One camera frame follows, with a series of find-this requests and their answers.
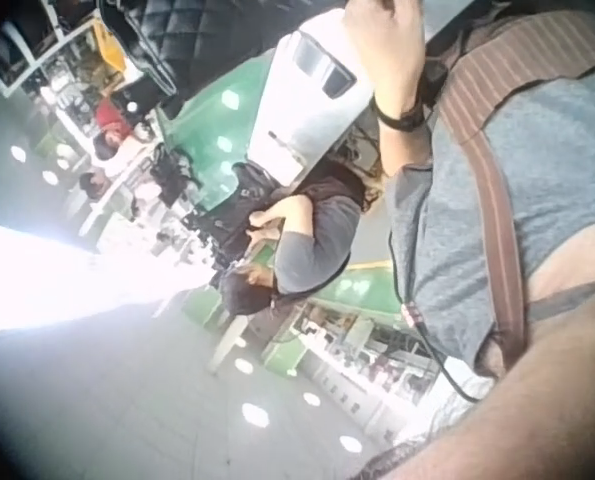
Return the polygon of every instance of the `gray sleeve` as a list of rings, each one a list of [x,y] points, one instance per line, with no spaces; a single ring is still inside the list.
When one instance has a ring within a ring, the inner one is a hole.
[[[391,225],[391,251],[397,269],[397,289],[410,301],[415,278],[417,239],[424,232],[424,204],[432,185],[430,165],[402,168],[385,185],[385,201]]]
[[[284,232],[277,244],[274,271],[280,293],[298,293],[317,284],[315,239],[303,233]]]

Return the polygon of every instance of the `yellow sign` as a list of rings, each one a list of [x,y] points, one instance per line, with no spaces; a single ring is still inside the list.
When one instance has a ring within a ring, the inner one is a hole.
[[[93,31],[99,45],[99,52],[104,61],[118,72],[126,71],[126,60],[124,51],[117,39],[106,30],[106,26],[98,18],[93,21]]]

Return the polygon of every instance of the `hand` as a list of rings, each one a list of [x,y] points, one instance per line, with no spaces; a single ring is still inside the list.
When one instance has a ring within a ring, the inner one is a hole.
[[[421,0],[350,0],[344,26],[375,89],[379,109],[399,118],[410,111],[424,69]]]
[[[267,223],[266,212],[253,212],[248,217],[248,221],[253,227],[261,228]]]
[[[263,240],[263,236],[259,230],[246,230],[246,235],[250,237],[250,243],[248,244],[248,248],[246,249],[246,253],[244,253],[244,256],[248,256],[250,252],[252,252],[253,249],[257,246],[257,244]]]

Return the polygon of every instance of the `gray t-shirt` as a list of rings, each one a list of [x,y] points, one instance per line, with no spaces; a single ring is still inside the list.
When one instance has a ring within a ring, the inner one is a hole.
[[[314,238],[282,234],[274,271],[279,293],[300,293],[326,282],[350,254],[361,209],[348,197],[336,196],[315,205]]]
[[[595,224],[595,73],[513,96],[485,129],[508,182],[528,278],[566,239]],[[471,367],[493,326],[477,190],[439,120],[432,170],[402,170],[386,187],[398,293],[433,339]],[[528,306],[529,321],[575,308],[595,285]]]

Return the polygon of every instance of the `dark hair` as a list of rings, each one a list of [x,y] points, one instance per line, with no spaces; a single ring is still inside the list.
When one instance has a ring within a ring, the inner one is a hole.
[[[99,134],[93,138],[93,147],[95,147],[95,155],[101,161],[107,161],[117,155],[117,147],[111,147],[106,142],[106,132],[99,132]]]
[[[99,200],[99,185],[93,183],[94,176],[92,172],[82,173],[79,176],[79,188],[86,192],[91,200]]]
[[[248,275],[233,271],[219,283],[219,292],[224,308],[232,316],[253,315],[270,307],[272,288],[248,283]]]

